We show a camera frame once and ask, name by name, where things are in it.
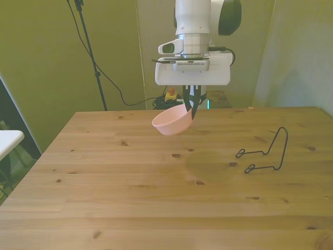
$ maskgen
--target wooden table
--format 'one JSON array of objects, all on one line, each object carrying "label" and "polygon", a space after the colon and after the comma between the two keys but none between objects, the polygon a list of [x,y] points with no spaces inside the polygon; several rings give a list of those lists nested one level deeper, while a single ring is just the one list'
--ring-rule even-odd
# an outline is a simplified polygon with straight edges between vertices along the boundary
[{"label": "wooden table", "polygon": [[[1,250],[333,249],[333,121],[317,108],[77,113],[0,207]],[[278,164],[285,126],[290,139]]]}]

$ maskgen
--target plastic bowl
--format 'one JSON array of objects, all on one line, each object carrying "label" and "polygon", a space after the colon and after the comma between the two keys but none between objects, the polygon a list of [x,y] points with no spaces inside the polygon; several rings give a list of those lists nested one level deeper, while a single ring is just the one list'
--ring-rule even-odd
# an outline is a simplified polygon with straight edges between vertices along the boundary
[{"label": "plastic bowl", "polygon": [[187,112],[185,105],[169,108],[152,121],[152,125],[164,135],[180,134],[187,130],[192,123],[192,109]]}]

